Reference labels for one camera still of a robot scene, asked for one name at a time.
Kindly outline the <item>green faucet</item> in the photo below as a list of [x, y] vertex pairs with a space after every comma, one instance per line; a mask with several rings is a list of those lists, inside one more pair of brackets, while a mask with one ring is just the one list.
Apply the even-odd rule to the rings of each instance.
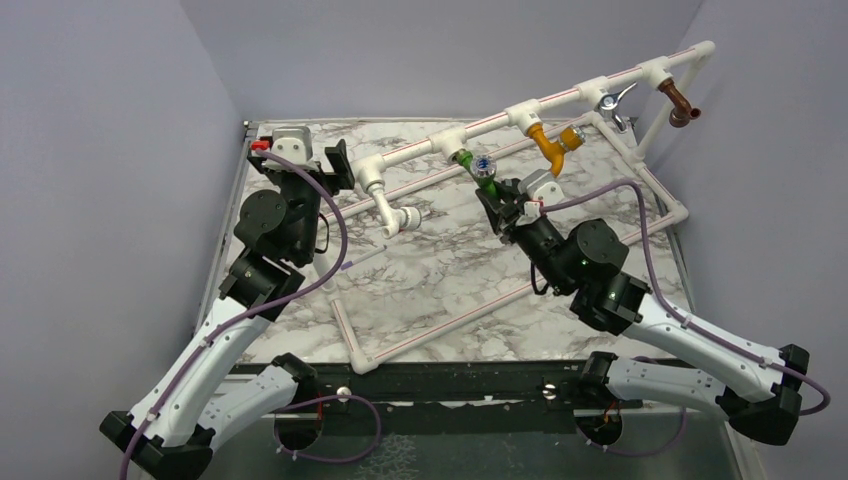
[[474, 155], [469, 150], [460, 149], [451, 156], [451, 161], [462, 166], [483, 192], [497, 197], [497, 164], [491, 156]]

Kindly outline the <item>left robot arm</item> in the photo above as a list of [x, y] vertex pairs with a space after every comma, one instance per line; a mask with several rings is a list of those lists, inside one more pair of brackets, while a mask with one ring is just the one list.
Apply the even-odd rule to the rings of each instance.
[[268, 136], [250, 145], [248, 162], [270, 187], [240, 206], [233, 234], [242, 250], [216, 300], [156, 386], [101, 423], [122, 452], [121, 478], [138, 466], [157, 479], [196, 479], [235, 433], [271, 410], [298, 411], [314, 400], [314, 371], [293, 354], [231, 394], [217, 397], [216, 390], [291, 302], [330, 282], [345, 263], [349, 234], [335, 198], [355, 178], [344, 141], [324, 154], [328, 168]]

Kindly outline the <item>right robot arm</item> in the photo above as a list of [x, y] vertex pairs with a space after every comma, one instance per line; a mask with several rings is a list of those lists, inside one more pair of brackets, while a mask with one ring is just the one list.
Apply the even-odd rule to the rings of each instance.
[[674, 367], [593, 353], [576, 383], [585, 404], [657, 401], [712, 414], [763, 444], [787, 444], [802, 413], [806, 350], [759, 345], [669, 302], [654, 278], [624, 271], [629, 250], [602, 219], [562, 234], [548, 219], [549, 206], [516, 179], [475, 194], [493, 232], [521, 249], [547, 291], [571, 298], [582, 323], [679, 360]]

